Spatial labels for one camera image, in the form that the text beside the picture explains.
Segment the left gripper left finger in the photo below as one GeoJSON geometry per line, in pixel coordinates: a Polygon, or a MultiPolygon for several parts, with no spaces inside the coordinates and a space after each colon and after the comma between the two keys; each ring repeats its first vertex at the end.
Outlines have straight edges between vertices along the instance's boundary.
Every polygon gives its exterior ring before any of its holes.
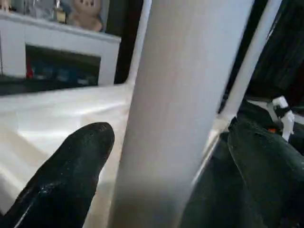
{"type": "Polygon", "coordinates": [[[71,133],[38,168],[0,220],[2,228],[81,228],[115,142],[107,122],[71,133]]]}

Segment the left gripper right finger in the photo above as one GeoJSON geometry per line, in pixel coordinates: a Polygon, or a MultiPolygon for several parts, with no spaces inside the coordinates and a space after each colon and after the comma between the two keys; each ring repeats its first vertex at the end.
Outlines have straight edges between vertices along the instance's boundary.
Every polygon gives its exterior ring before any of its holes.
{"type": "Polygon", "coordinates": [[[283,137],[243,116],[228,127],[228,148],[268,228],[304,226],[304,157],[283,137]]]}

